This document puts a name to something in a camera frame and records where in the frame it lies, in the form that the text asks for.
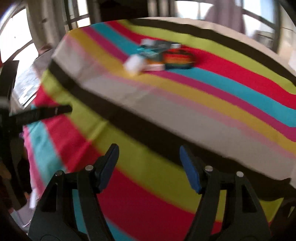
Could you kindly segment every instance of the silver bolt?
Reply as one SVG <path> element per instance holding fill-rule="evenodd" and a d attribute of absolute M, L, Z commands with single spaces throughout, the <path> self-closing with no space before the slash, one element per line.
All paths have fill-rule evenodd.
<path fill-rule="evenodd" d="M 238 176 L 238 177 L 243 177 L 243 176 L 244 176 L 244 173 L 241 172 L 241 171 L 238 171 L 238 172 L 237 172 L 237 176 Z"/>
<path fill-rule="evenodd" d="M 85 170 L 87 170 L 88 172 L 90 172 L 94 167 L 92 165 L 87 165 L 85 167 Z"/>
<path fill-rule="evenodd" d="M 207 172 L 212 172 L 213 171 L 213 167 L 212 166 L 205 166 L 205 170 Z"/>
<path fill-rule="evenodd" d="M 58 177 L 60 175 L 62 175 L 64 172 L 62 170 L 58 170 L 56 171 L 55 175 Z"/>

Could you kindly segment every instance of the teal stripe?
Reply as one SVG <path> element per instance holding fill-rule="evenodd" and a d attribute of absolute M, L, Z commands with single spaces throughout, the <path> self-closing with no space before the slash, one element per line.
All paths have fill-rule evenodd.
<path fill-rule="evenodd" d="M 83 220 L 82 210 L 79 201 L 78 190 L 72 191 L 73 195 L 73 206 L 74 206 L 74 215 L 76 219 L 76 225 L 80 232 L 87 234 L 85 223 Z M 135 241 L 132 237 L 128 234 L 124 233 L 123 231 L 119 230 L 111 221 L 106 218 L 107 225 L 116 241 Z"/>
<path fill-rule="evenodd" d="M 47 185 L 57 170 L 66 172 L 61 159 L 57 156 L 55 148 L 42 121 L 28 125 L 30 140 L 36 166 L 43 183 Z"/>
<path fill-rule="evenodd" d="M 131 55 L 137 53 L 137 44 L 120 35 L 105 23 L 92 25 L 92 28 L 108 41 L 116 45 L 125 54 Z M 296 110 L 286 107 L 232 79 L 196 67 L 192 69 L 172 69 L 168 71 L 223 90 L 257 107 L 283 124 L 289 127 L 296 127 Z"/>

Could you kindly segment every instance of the table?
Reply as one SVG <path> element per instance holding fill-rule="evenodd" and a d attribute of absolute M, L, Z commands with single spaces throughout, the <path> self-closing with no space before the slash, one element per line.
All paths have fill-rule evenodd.
<path fill-rule="evenodd" d="M 122 64 L 143 38 L 181 43 L 195 67 L 130 76 Z M 178 157 L 187 144 L 220 171 L 244 172 L 270 222 L 283 197 L 296 196 L 295 83 L 275 53 L 206 22 L 148 18 L 72 30 L 34 104 L 73 112 L 25 128 L 31 176 L 42 193 L 55 171 L 78 171 L 117 143 L 120 158 L 99 198 L 115 239 L 182 240 L 200 201 Z"/>

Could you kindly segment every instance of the clutter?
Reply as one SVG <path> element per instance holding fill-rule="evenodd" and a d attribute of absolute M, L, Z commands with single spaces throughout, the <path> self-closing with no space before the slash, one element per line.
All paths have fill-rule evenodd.
<path fill-rule="evenodd" d="M 190 69 L 195 57 L 181 44 L 164 40 L 142 39 L 138 54 L 131 55 L 124 68 L 131 75 L 141 71 L 162 71 L 166 69 Z"/>

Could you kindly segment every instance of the black stripe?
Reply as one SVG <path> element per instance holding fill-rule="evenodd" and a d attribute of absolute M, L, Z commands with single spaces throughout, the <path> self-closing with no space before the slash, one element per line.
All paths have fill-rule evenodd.
<path fill-rule="evenodd" d="M 222 172 L 244 172 L 253 184 L 259 198 L 263 200 L 275 200 L 283 197 L 286 195 L 287 189 L 289 189 L 289 195 L 295 195 L 296 197 L 296 190 L 288 185 L 290 179 L 282 181 L 271 179 L 242 166 L 233 159 L 222 157 L 208 149 L 197 146 L 174 135 L 120 106 L 84 90 L 54 61 L 50 64 L 49 70 L 59 83 L 75 98 L 79 99 L 98 115 L 108 120 L 116 128 L 122 130 L 133 139 L 139 141 L 149 147 L 152 151 L 160 154 L 173 163 L 182 166 L 179 160 L 179 147 L 183 144 L 187 144 L 192 152 L 203 159 L 206 164 L 212 165 Z"/>
<path fill-rule="evenodd" d="M 270 58 L 261 51 L 240 42 L 236 39 L 219 34 L 211 29 L 203 29 L 189 24 L 179 24 L 155 19 L 132 19 L 129 20 L 132 24 L 145 27 L 162 28 L 182 34 L 190 34 L 192 36 L 215 41 L 225 47 L 233 49 L 243 55 L 246 55 L 265 67 L 271 69 L 280 76 L 290 80 L 296 86 L 296 76 L 287 70 L 280 63 Z"/>

